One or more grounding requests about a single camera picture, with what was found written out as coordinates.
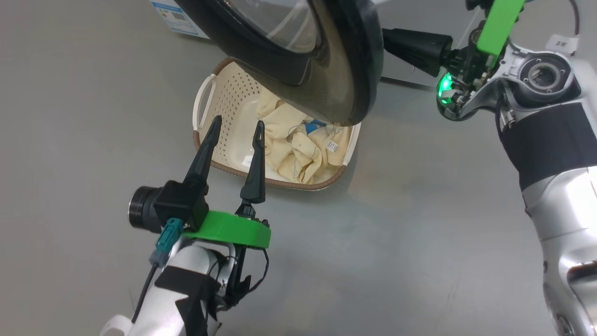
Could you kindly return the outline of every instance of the blue and white label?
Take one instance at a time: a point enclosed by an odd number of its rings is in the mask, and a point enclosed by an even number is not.
[[[162,19],[164,19],[164,22],[168,27],[173,31],[199,36],[195,28],[193,28],[193,25],[190,23],[190,19],[179,7],[164,5],[158,2],[152,2],[152,5],[162,16]]]

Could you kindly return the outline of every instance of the clothes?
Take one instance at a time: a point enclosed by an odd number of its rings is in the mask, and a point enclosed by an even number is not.
[[[265,124],[266,162],[290,182],[313,184],[321,170],[342,164],[350,128],[313,120],[265,88],[257,116]]]

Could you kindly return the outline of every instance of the washing machine door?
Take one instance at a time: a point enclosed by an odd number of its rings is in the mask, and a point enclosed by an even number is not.
[[[371,109],[383,38],[370,0],[176,3],[261,85],[313,118],[348,126]]]

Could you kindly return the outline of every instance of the green led indicator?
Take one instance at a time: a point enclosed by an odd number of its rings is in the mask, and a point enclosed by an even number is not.
[[[446,74],[446,76],[444,76],[438,85],[438,97],[442,97],[442,93],[446,90],[452,90],[452,76],[450,74]],[[448,99],[442,99],[442,103],[444,104],[450,104],[452,102],[451,98]]]

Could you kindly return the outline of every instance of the beige plastic basket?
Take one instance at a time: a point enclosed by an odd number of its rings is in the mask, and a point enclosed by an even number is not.
[[[201,85],[193,106],[193,138],[197,149],[214,117],[222,116],[220,141],[214,150],[212,166],[247,177],[253,157],[253,133],[258,120],[256,110],[260,91],[261,85],[230,58],[222,61]],[[309,191],[329,187],[346,170],[360,129],[360,124],[351,127],[349,147],[342,165],[321,173],[314,184],[289,182],[269,166],[266,167],[266,183]]]

